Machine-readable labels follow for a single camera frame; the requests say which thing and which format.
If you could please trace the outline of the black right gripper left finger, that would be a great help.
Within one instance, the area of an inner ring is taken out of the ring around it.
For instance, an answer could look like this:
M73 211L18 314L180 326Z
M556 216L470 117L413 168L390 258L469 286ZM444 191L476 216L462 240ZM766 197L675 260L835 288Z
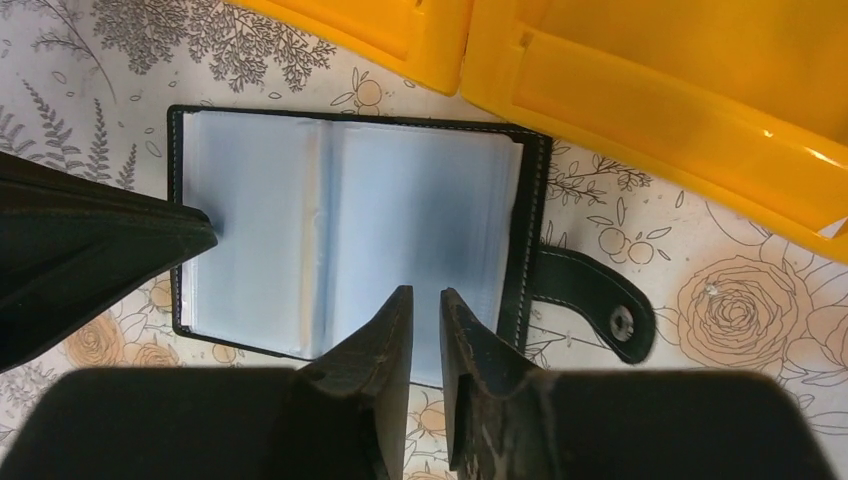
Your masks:
M299 368L91 368L59 379L5 479L399 479L413 290Z

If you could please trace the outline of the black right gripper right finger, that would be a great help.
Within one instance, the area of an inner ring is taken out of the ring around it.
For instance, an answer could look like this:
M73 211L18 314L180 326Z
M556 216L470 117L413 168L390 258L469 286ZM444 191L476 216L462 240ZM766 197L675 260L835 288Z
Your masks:
M450 468L461 479L831 479L797 404L732 370L546 370L444 290Z

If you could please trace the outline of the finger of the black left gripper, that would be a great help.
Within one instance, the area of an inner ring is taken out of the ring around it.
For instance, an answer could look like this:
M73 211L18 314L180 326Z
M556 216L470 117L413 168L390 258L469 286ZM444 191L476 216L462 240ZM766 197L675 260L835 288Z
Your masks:
M1 369L213 248L201 211L1 156Z

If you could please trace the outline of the black leather card holder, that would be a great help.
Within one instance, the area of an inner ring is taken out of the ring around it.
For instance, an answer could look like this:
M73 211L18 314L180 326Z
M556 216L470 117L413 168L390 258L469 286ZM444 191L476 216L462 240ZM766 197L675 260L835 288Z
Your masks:
M169 199L217 245L171 274L184 337L312 361L414 294L413 383L438 388L440 294L524 351L535 301L580 315L624 363L655 342L647 296L540 241L552 139L513 124L174 105Z

